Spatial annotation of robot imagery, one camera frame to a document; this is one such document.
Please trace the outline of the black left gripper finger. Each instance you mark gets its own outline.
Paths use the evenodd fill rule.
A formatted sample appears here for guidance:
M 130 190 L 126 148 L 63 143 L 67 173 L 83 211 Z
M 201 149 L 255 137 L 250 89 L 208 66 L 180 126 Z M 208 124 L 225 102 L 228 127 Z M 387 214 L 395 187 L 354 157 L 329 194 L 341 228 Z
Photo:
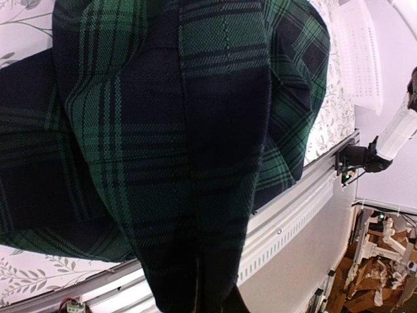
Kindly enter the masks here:
M 234 286 L 230 294 L 222 303 L 222 313 L 250 313 L 237 286 Z

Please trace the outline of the dark green plaid garment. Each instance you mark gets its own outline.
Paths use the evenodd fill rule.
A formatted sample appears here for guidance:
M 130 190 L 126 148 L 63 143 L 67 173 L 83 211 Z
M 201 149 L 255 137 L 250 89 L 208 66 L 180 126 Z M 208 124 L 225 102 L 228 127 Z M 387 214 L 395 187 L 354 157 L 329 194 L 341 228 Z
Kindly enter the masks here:
M 57 1 L 1 70 L 1 244 L 137 258 L 161 312 L 222 312 L 250 215 L 302 176 L 330 36 L 308 1 Z

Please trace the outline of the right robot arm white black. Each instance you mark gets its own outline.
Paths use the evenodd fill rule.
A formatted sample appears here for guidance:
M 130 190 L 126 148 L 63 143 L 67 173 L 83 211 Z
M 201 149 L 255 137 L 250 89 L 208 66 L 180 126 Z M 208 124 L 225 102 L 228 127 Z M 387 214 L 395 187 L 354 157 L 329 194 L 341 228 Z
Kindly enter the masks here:
M 386 170 L 399 150 L 416 134 L 416 68 L 412 71 L 406 95 L 385 130 L 369 144 L 365 171 Z

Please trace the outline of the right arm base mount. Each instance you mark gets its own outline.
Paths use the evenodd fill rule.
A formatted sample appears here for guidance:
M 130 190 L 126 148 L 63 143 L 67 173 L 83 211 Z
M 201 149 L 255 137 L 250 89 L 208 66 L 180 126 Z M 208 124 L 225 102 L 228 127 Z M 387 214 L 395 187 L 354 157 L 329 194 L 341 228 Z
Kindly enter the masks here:
M 376 143 L 367 147 L 346 145 L 336 153 L 335 170 L 341 175 L 341 186 L 349 186 L 366 173 L 379 173 L 392 164 L 377 155 Z

